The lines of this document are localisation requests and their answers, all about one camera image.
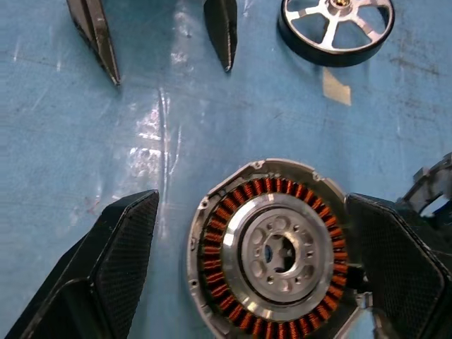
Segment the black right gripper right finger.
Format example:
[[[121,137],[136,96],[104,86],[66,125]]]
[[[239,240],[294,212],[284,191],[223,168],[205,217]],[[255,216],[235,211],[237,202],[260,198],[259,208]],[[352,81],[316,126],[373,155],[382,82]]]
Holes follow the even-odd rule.
[[[430,217],[361,194],[350,194],[346,206],[388,336],[450,338],[451,203]]]

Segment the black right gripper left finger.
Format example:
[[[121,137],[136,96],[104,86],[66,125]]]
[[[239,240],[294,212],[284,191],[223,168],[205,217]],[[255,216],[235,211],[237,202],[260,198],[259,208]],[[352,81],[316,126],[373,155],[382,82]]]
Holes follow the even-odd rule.
[[[56,263],[7,338],[127,338],[145,283],[159,192],[109,204]]]

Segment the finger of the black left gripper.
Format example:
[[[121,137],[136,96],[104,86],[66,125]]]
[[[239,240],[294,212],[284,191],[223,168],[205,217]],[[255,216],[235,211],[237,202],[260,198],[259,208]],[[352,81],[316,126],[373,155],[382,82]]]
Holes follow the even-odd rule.
[[[206,0],[204,20],[209,39],[225,72],[230,72],[237,50],[237,1]]]
[[[114,85],[120,85],[117,58],[102,1],[67,0],[66,3],[77,31],[93,51],[98,64]]]

